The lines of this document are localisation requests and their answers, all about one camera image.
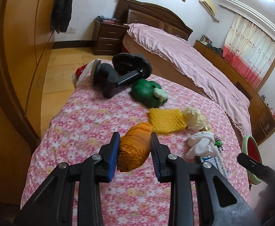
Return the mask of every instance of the suction cup mount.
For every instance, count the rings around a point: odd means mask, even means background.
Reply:
[[[113,57],[112,64],[114,69],[122,76],[139,69],[142,78],[147,79],[152,73],[151,64],[141,54],[119,53]]]
[[[127,86],[141,78],[148,78],[152,73],[150,63],[142,55],[120,53],[113,57],[112,64],[114,68],[97,60],[91,72],[93,85],[101,87],[106,98],[112,98]]]

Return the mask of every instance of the green plush toy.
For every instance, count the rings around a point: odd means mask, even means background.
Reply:
[[[143,78],[136,81],[130,93],[134,99],[142,102],[148,108],[158,108],[168,100],[167,93],[159,84]]]

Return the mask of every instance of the wooden dresser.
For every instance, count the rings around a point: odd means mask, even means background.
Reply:
[[[121,22],[114,24],[95,19],[92,50],[94,55],[116,55],[121,52],[122,40],[129,27]]]
[[[196,41],[194,48],[218,68],[250,100],[252,135],[258,145],[275,132],[275,119],[255,89],[223,57]]]
[[[0,202],[20,204],[41,140],[54,0],[0,0]]]

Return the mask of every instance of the hanging clothes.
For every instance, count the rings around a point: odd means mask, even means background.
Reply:
[[[223,57],[256,89],[275,58],[275,42],[237,14],[225,40]]]
[[[51,14],[51,27],[58,34],[66,32],[71,20],[73,0],[55,0]]]

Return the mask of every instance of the yellow knitted cloth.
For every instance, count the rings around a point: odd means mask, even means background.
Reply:
[[[151,151],[151,132],[151,125],[142,122],[131,127],[125,136],[121,137],[117,163],[120,172],[129,172],[144,164]]]
[[[151,108],[148,113],[152,132],[171,133],[187,127],[180,109],[162,110]]]

